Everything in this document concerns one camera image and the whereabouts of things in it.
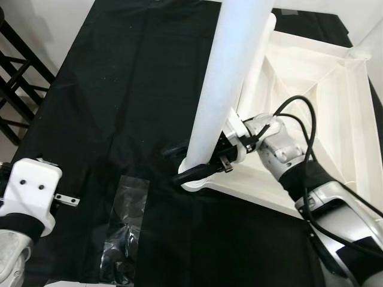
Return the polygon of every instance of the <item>black cloth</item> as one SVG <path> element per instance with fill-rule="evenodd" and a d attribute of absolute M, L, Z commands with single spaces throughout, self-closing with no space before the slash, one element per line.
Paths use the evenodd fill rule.
<path fill-rule="evenodd" d="M 137 287 L 323 286 L 303 221 L 169 183 L 177 163 L 160 151 L 190 137 L 219 9 L 196 0 L 95 1 L 14 158 L 42 154 L 63 170 L 59 192 L 81 196 L 77 209 L 57 211 L 25 286 L 98 282 L 122 174 L 150 181 Z M 336 16 L 277 17 L 278 30 L 348 41 Z"/>

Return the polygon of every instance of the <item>black cable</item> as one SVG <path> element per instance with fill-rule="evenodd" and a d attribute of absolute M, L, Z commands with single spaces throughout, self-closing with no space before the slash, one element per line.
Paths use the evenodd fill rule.
<path fill-rule="evenodd" d="M 359 201 L 361 201 L 365 206 L 367 206 L 369 209 L 371 209 L 372 211 L 374 211 L 377 215 L 379 215 L 381 218 L 383 218 L 383 212 L 381 212 L 379 209 L 377 209 L 376 207 L 374 207 L 374 205 L 370 204 L 367 200 L 365 200 L 364 198 L 362 198 L 359 194 L 357 194 L 355 191 L 353 191 L 352 189 L 350 189 L 349 187 L 347 187 L 346 185 L 344 185 L 343 183 L 339 182 L 339 184 L 341 184 L 341 186 L 347 190 L 350 194 L 352 194 L 354 197 L 356 197 Z"/>
<path fill-rule="evenodd" d="M 305 136 L 305 140 L 306 140 L 306 143 L 307 143 L 307 146 L 309 145 L 309 136 L 307 134 L 307 131 L 306 131 L 306 128 L 305 128 L 305 125 L 302 123 L 302 121 L 300 120 L 300 118 L 296 117 L 295 115 L 291 115 L 291 114 L 283 114 L 283 113 L 280 113 L 279 114 L 279 117 L 288 117 L 288 118 L 293 118 L 294 120 L 296 120 L 299 125 L 300 125 L 300 128 L 302 129 L 302 132 L 303 132 L 303 135 Z M 314 154 L 314 151 L 311 152 L 311 156 L 312 156 L 312 159 L 314 161 L 318 161 L 315 154 Z"/>
<path fill-rule="evenodd" d="M 289 99 L 287 99 L 277 110 L 276 112 L 274 113 L 274 115 L 279 115 L 281 113 L 281 111 L 289 104 L 291 103 L 292 101 L 294 100 L 302 100 L 304 101 L 306 104 L 307 104 L 307 107 L 309 108 L 310 110 L 310 114 L 311 114 L 311 135 L 310 135 L 310 139 L 309 139 L 309 143 L 308 143 L 308 147 L 307 147 L 307 151 L 306 151 L 306 156 L 305 156 L 305 159 L 303 161 L 303 164 L 305 165 L 305 173 L 307 174 L 307 162 L 309 161 L 309 155 L 311 154 L 312 152 L 312 146 L 314 145 L 314 140 L 315 140 L 315 132 L 316 132 L 316 129 L 317 129 L 317 118 L 315 116 L 315 111 L 314 111 L 314 107 L 312 106 L 311 102 L 306 98 L 306 97 L 303 97 L 303 96 L 293 96 Z M 315 218 L 312 216 L 312 213 L 311 213 L 311 210 L 309 208 L 309 204 L 308 204 L 308 190 L 307 188 L 305 187 L 305 192 L 303 194 L 303 202 L 304 202 L 304 208 L 305 208 L 305 212 L 307 214 L 307 217 L 309 219 L 309 222 L 312 224 L 312 226 L 315 227 L 315 229 L 317 229 L 319 232 L 323 233 L 324 235 L 328 236 L 329 238 L 347 246 L 347 247 L 350 247 L 350 248 L 353 248 L 357 251 L 360 251 L 360 252 L 363 252 L 365 254 L 368 254 L 370 256 L 374 256 L 374 257 L 377 257 L 377 258 L 380 258 L 380 259 L 383 259 L 383 254 L 382 253 L 379 253 L 377 251 L 373 251 L 371 249 L 368 249 L 368 248 L 364 248 L 358 244 L 355 244 L 353 242 L 349 242 L 347 240 L 345 240 L 344 238 L 341 238 L 340 236 L 338 235 L 335 235 L 333 234 L 332 232 L 326 230 L 325 228 L 323 228 L 322 226 L 320 226 Z"/>
<path fill-rule="evenodd" d="M 261 136 L 263 136 L 264 133 L 269 129 L 270 125 L 265 124 L 265 126 L 261 129 L 261 131 L 256 135 L 257 139 L 260 139 Z"/>

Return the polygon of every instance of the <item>clear plastic bag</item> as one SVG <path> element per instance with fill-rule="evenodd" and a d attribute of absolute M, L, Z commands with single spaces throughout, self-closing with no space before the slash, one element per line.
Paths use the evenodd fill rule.
<path fill-rule="evenodd" d="M 139 232 L 149 181 L 122 176 L 114 197 L 101 258 L 100 281 L 134 286 Z"/>

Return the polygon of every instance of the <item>black strap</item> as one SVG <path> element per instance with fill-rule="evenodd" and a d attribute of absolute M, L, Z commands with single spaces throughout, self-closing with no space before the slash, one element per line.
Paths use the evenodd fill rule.
<path fill-rule="evenodd" d="M 365 237 L 355 241 L 355 243 L 383 254 L 383 251 L 371 237 Z M 336 253 L 361 285 L 369 277 L 383 271 L 383 259 L 372 257 L 347 246 L 344 246 Z"/>
<path fill-rule="evenodd" d="M 44 224 L 33 216 L 23 213 L 10 213 L 0 217 L 0 229 L 23 233 L 36 244 L 44 231 Z"/>
<path fill-rule="evenodd" d="M 304 163 L 299 163 L 279 179 L 279 183 L 288 191 L 288 195 L 294 202 L 303 196 L 305 187 L 310 192 L 330 181 L 334 179 L 316 161 L 309 161 L 306 170 Z"/>

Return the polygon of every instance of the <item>white plastic tube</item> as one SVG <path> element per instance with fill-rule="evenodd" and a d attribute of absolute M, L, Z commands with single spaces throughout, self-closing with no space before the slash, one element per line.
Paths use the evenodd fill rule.
<path fill-rule="evenodd" d="M 273 0 L 222 3 L 186 159 L 180 171 L 209 162 L 230 108 L 239 94 Z"/>
<path fill-rule="evenodd" d="M 242 86 L 241 96 L 237 106 L 237 114 L 241 120 L 246 120 L 252 116 L 251 107 L 253 106 L 254 98 L 256 98 L 257 83 L 262 69 L 263 60 L 265 59 L 266 48 L 269 43 L 271 32 L 274 30 L 276 17 L 270 13 L 267 25 L 262 33 L 261 45 L 254 54 L 253 61 L 249 71 L 245 77 L 244 85 Z"/>

